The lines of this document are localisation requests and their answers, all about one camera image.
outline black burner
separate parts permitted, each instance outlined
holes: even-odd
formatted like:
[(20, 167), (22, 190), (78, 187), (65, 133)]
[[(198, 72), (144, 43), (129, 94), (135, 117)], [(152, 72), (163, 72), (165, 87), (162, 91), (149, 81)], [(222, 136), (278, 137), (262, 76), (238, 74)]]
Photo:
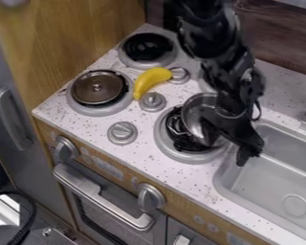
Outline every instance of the black burner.
[(139, 33), (129, 37), (122, 49), (134, 61), (152, 61), (171, 52), (173, 43), (155, 33)]
[(210, 149), (197, 142), (196, 138), (186, 130), (181, 119), (182, 107), (175, 107), (165, 119), (166, 132), (174, 142), (178, 151), (201, 152)]

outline burner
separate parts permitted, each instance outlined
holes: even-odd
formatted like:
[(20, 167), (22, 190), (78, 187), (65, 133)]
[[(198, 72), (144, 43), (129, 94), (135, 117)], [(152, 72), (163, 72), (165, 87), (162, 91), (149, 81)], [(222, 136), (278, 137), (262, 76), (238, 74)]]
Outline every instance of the burner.
[(212, 148), (196, 142), (182, 123), (177, 120), (178, 110), (181, 110), (181, 107), (165, 110), (154, 124), (154, 140), (162, 153), (177, 162), (197, 165), (215, 160), (228, 149), (230, 144), (223, 137), (219, 137), (215, 144), (218, 146)]
[(164, 67), (176, 58), (176, 47), (168, 38), (156, 33), (138, 33), (119, 47), (120, 60), (127, 66), (146, 70)]
[(67, 102), (75, 111), (90, 117), (116, 114), (132, 101), (133, 83), (112, 70), (90, 71), (77, 77), (67, 89)]
[(175, 107), (165, 119), (166, 132), (178, 151), (200, 152), (209, 147), (197, 142), (182, 122), (182, 107)]
[(104, 106), (118, 101), (128, 91), (125, 78), (114, 71), (91, 71), (72, 85), (75, 101), (85, 106)]

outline sink drain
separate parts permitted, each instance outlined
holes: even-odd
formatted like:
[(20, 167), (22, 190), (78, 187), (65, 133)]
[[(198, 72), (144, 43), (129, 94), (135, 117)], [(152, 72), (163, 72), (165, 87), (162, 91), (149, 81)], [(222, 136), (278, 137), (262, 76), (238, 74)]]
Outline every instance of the sink drain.
[(299, 195), (287, 195), (282, 201), (282, 206), (292, 217), (299, 218), (306, 214), (306, 200)]

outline stove knob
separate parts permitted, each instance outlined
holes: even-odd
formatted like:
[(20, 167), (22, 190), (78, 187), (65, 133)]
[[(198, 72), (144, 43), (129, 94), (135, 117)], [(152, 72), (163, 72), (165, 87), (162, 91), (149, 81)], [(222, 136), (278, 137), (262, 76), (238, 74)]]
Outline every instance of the stove knob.
[(152, 212), (164, 207), (166, 201), (164, 195), (152, 185), (147, 183), (138, 186), (138, 204), (143, 212)]
[(137, 127), (131, 122), (114, 123), (107, 132), (109, 141), (115, 145), (129, 145), (137, 139), (137, 136)]
[(145, 94), (140, 100), (140, 107), (144, 111), (157, 112), (166, 106), (166, 99), (162, 94), (151, 92)]
[(172, 67), (169, 69), (173, 76), (169, 82), (173, 84), (184, 84), (190, 80), (190, 72), (183, 67)]
[(79, 152), (76, 146), (67, 138), (63, 136), (57, 136), (57, 145), (55, 147), (55, 157), (57, 160), (68, 163), (79, 156)]

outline oven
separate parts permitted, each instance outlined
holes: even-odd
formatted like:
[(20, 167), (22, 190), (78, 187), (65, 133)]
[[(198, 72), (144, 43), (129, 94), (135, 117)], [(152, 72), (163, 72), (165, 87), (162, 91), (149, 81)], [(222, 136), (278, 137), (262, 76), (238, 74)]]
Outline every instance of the oven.
[(163, 245), (166, 215), (142, 212), (138, 197), (75, 161), (54, 176), (67, 192), (79, 230), (103, 245)]

